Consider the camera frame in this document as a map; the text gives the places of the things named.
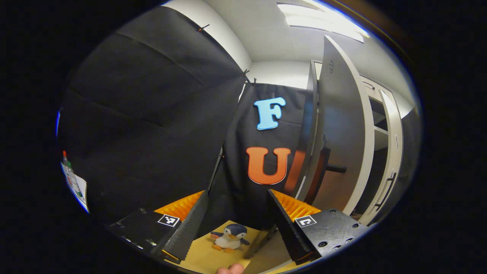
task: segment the orange object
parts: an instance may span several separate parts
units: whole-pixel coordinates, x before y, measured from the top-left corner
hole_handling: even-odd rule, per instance
[[[172,202],[166,206],[163,206],[159,209],[154,210],[157,213],[160,214],[167,214],[173,217],[177,217],[182,221],[186,218],[187,214],[193,208],[194,204],[198,199],[200,198],[201,194],[204,192],[200,191],[195,194],[186,196],[182,199],[179,199],[175,202]]]
[[[282,194],[273,189],[271,189],[271,191],[274,194],[274,196],[276,196],[277,200],[279,201],[279,203],[284,208],[287,215],[289,216],[289,218],[291,218],[291,221],[293,222],[294,219],[296,218],[321,212],[321,210],[317,209],[316,207],[310,206],[305,202],[296,200],[291,196]]]
[[[291,154],[288,148],[276,148],[274,154],[277,155],[277,170],[274,175],[264,173],[264,156],[269,150],[263,147],[249,147],[248,154],[248,176],[255,183],[261,185],[273,185],[281,182],[286,177],[287,156]]]

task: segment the white wall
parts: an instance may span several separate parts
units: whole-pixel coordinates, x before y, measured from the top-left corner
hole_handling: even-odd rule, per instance
[[[308,62],[264,61],[252,63],[247,77],[257,83],[291,86],[306,89],[309,76]]]
[[[252,59],[244,45],[228,24],[208,4],[202,0],[173,0],[163,6],[179,11],[201,27],[210,24],[205,31],[222,45],[242,70],[250,68]]]

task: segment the black curtain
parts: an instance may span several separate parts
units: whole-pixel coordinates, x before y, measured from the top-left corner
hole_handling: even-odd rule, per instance
[[[199,28],[157,7],[106,38],[69,82],[58,140],[104,223],[208,187],[246,78]]]
[[[222,158],[210,190],[210,203],[200,226],[198,237],[209,233],[222,223],[232,220],[242,225],[261,229],[267,219],[265,205],[268,189],[281,191],[289,175],[300,137],[303,109],[307,91],[304,89],[272,84],[246,83],[237,112],[232,120],[223,146]],[[268,130],[258,130],[259,113],[255,101],[282,97],[282,116],[275,119],[279,125]],[[269,150],[264,159],[264,172],[273,175],[277,169],[275,148],[288,148],[286,177],[274,185],[253,182],[248,176],[248,147]]]

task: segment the door handle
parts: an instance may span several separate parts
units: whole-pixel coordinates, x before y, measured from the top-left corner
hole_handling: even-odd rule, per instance
[[[391,184],[389,185],[389,188],[387,189],[387,192],[386,192],[384,198],[382,199],[382,202],[380,202],[380,204],[375,204],[375,206],[377,206],[377,209],[375,211],[378,211],[379,208],[384,204],[384,201],[386,200],[387,195],[389,195],[389,191],[391,191],[391,188],[394,184],[394,179],[396,177],[396,174],[397,174],[397,172],[394,172],[394,175],[391,178],[387,178],[386,181],[391,181]]]

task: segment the orange letter u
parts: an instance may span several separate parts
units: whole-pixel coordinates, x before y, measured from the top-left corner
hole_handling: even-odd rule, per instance
[[[274,154],[277,155],[277,171],[274,175],[264,173],[264,156],[269,152],[263,147],[249,147],[248,154],[248,176],[257,184],[273,185],[281,182],[286,177],[287,156],[291,154],[288,148],[276,148]]]

